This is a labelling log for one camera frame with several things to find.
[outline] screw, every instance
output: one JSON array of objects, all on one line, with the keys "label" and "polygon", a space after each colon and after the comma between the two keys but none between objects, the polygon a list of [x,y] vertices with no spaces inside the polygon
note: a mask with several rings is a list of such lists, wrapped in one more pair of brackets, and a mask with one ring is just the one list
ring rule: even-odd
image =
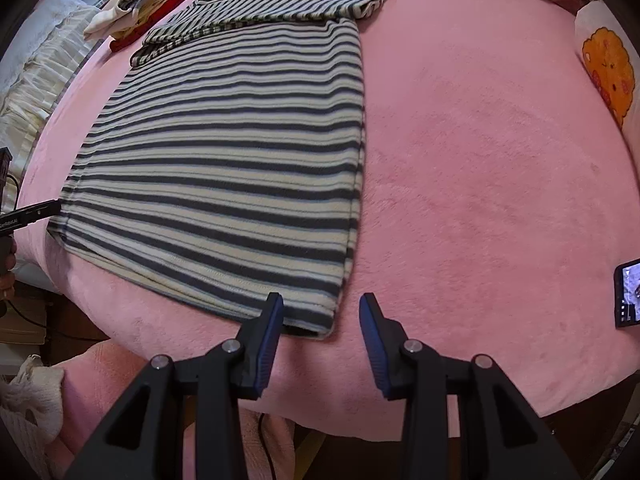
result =
[{"label": "screw", "polygon": [[169,356],[160,354],[151,358],[151,365],[156,370],[160,370],[169,364]]},{"label": "screw", "polygon": [[227,339],[222,343],[222,349],[228,353],[232,354],[233,352],[237,352],[242,345],[237,339]]},{"label": "screw", "polygon": [[415,354],[422,350],[422,343],[417,339],[407,339],[402,346],[409,354]]},{"label": "screw", "polygon": [[480,354],[476,356],[474,359],[476,365],[481,368],[489,369],[494,365],[494,360],[491,359],[488,355]]}]

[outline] cartoon pillow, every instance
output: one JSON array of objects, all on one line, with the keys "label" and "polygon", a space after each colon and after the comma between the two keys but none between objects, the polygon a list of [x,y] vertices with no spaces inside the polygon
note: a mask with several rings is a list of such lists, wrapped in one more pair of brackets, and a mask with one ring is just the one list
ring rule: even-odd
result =
[{"label": "cartoon pillow", "polygon": [[578,11],[575,40],[580,59],[640,170],[640,57],[602,1]]},{"label": "cartoon pillow", "polygon": [[600,27],[582,44],[582,62],[622,128],[636,87],[634,68],[622,40],[613,30]]}]

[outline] bed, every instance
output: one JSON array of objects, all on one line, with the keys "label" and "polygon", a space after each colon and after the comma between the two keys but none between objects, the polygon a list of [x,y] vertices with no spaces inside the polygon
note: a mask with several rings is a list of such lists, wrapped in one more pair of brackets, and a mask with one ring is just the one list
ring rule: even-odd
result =
[{"label": "bed", "polygon": [[[640,194],[574,21],[546,0],[386,0],[359,24],[367,153],[353,275],[334,332],[284,336],[270,387],[246,407],[398,439],[403,404],[382,399],[360,335],[370,291],[440,354],[492,355],[540,415],[638,368],[640,332],[614,328],[612,271],[640,253]],[[78,73],[18,205],[58,197],[139,46],[110,55],[104,44]],[[237,331],[65,253],[46,227],[16,232],[20,257],[136,354],[181,359]],[[454,410],[450,422],[456,434]]]}]

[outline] gray and white stripes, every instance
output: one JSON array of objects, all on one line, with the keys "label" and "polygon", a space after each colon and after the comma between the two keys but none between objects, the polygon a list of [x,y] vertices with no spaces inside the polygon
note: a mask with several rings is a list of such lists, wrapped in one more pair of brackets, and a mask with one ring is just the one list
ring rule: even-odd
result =
[{"label": "gray and white stripes", "polygon": [[50,232],[232,319],[277,291],[287,326],[327,335],[360,215],[352,17],[383,0],[330,1],[196,0],[152,30],[87,135]]}]

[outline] white cloth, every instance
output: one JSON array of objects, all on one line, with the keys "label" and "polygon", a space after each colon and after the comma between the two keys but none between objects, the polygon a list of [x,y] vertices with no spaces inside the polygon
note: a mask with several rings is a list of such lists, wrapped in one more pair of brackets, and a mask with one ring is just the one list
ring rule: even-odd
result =
[{"label": "white cloth", "polygon": [[30,356],[9,384],[0,381],[0,418],[31,468],[50,478],[44,447],[62,428],[61,385],[65,371]]},{"label": "white cloth", "polygon": [[127,30],[128,28],[135,27],[138,19],[140,17],[140,10],[144,6],[148,6],[152,4],[156,0],[140,0],[136,3],[136,5],[132,8],[132,11],[119,20],[111,23],[111,25],[103,30],[96,32],[91,35],[91,38],[94,38],[96,35],[100,35],[101,38],[106,39],[109,36],[115,34],[116,32],[120,32],[121,30]]},{"label": "white cloth", "polygon": [[130,0],[109,0],[101,12],[98,12],[91,23],[84,30],[84,37],[89,40],[97,40],[103,37],[106,31],[117,20],[133,11],[133,6],[124,8],[124,4]]}]

